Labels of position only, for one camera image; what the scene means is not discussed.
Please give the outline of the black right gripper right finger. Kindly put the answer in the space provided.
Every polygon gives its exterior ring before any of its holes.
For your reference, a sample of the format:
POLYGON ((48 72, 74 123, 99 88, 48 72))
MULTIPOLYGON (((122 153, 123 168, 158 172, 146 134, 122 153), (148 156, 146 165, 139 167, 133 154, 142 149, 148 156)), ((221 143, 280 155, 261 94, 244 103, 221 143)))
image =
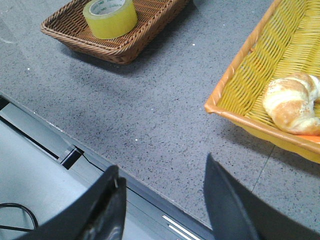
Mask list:
POLYGON ((205 206, 217 240, 318 240, 319 233, 280 213, 207 155, 205 206))

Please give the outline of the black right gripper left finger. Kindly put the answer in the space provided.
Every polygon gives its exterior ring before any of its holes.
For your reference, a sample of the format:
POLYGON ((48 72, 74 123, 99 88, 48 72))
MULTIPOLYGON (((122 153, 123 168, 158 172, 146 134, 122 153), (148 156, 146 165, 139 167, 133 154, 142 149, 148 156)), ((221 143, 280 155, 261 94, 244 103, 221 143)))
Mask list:
POLYGON ((127 181, 110 166, 75 202, 22 240, 120 240, 125 228, 127 181))

